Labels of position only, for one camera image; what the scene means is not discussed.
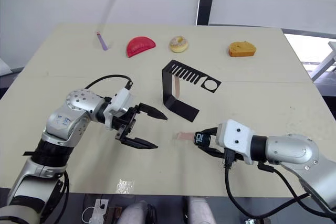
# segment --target black cable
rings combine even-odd
[[[128,89],[128,90],[130,90],[130,88],[131,88],[132,85],[133,85],[133,82],[132,82],[131,78],[129,78],[128,76],[124,76],[124,75],[122,75],[122,74],[110,74],[110,75],[108,75],[108,76],[100,77],[99,79],[97,79],[97,80],[91,82],[91,83],[90,83],[89,85],[87,85],[85,88],[86,88],[86,89],[89,89],[89,88],[91,88],[93,85],[95,85],[97,82],[100,82],[100,81],[105,80],[105,79],[108,79],[108,78],[115,78],[115,77],[119,77],[119,78],[127,79],[128,82],[127,82],[125,88]]]
[[[86,201],[86,197],[87,197],[88,195],[87,194],[85,194],[84,195],[84,197],[83,197],[83,202],[82,202],[82,212],[84,212],[84,210],[85,210],[85,201]]]
[[[65,185],[66,185],[65,200],[64,200],[64,204],[63,204],[62,210],[61,210],[61,212],[60,212],[58,218],[57,218],[56,221],[54,222],[54,224],[57,224],[57,223],[61,220],[61,218],[62,218],[62,216],[63,216],[63,214],[64,214],[64,212],[65,212],[65,209],[67,208],[67,205],[68,205],[69,193],[70,193],[70,191],[69,191],[69,188],[70,188],[70,182],[69,182],[69,176],[68,176],[67,171],[64,171],[64,183],[65,183]]]
[[[104,194],[102,194],[102,195],[100,196],[100,208],[101,208],[101,209],[103,209],[103,208],[102,208],[102,205],[101,205],[101,199],[103,198],[103,196],[104,196]]]
[[[288,187],[288,189],[290,190],[290,192],[292,193],[294,198],[297,198],[297,194],[295,193],[295,191],[293,190],[293,188],[291,187],[291,185],[289,184],[289,182],[286,180],[286,178],[284,177],[284,175],[279,172],[278,170],[274,169],[274,172],[282,179],[282,181],[286,184],[286,186]],[[330,218],[332,220],[334,220],[336,218],[336,215],[327,213],[327,212],[319,212],[316,211],[315,209],[312,209],[310,207],[308,207],[306,204],[304,204],[301,200],[298,200],[298,204],[306,211],[310,212],[313,215],[317,215],[320,217],[324,217],[324,218]]]
[[[309,194],[302,194],[297,198],[291,199],[285,203],[283,203],[282,205],[280,205],[279,207],[273,209],[272,211],[263,214],[263,215],[252,215],[249,212],[247,212],[233,197],[232,193],[231,193],[231,189],[230,189],[230,184],[229,184],[229,167],[225,167],[225,187],[226,187],[226,191],[227,194],[229,196],[229,199],[232,201],[232,203],[238,208],[239,211],[241,211],[243,214],[245,214],[247,217],[249,218],[253,218],[253,219],[264,219],[267,218],[271,215],[276,214],[277,212],[283,210],[284,208],[292,205],[293,203],[297,202],[298,200],[301,200],[303,198],[306,198],[309,196]]]
[[[59,195],[59,197],[58,197],[58,199],[57,199],[57,203],[55,204],[55,206],[57,206],[57,205],[59,204],[59,202],[61,201],[61,199],[63,198],[63,195],[64,195],[66,189],[67,189],[67,185],[66,185],[65,180],[64,180],[64,184],[63,184],[62,192],[61,192],[61,194]]]

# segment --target small label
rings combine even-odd
[[[69,127],[70,123],[71,123],[71,119],[64,116],[64,115],[57,115],[54,119],[54,123],[55,123],[55,128],[57,129],[65,129],[67,127]]]
[[[196,132],[194,137],[194,144],[199,146],[209,147],[211,136],[202,132]]]

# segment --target black metal stand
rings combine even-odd
[[[176,60],[172,60],[162,69],[162,88],[163,88],[163,103],[164,105],[175,114],[193,122],[196,118],[199,110],[176,99],[172,95],[172,76],[175,75],[183,80],[189,81],[190,83],[197,84],[200,78],[207,77],[207,79],[202,83],[201,87],[214,93],[219,85],[220,81],[202,73],[194,68],[191,68],[183,63]],[[208,80],[215,81],[217,83],[217,88],[210,90],[204,83]]]

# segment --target toast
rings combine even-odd
[[[247,41],[233,42],[229,45],[229,55],[231,57],[253,56],[256,50],[257,48]]]

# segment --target red fruit slice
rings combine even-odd
[[[127,56],[131,58],[134,55],[137,55],[141,52],[144,52],[148,49],[155,47],[156,44],[150,38],[147,37],[135,37],[128,42],[127,45]]]

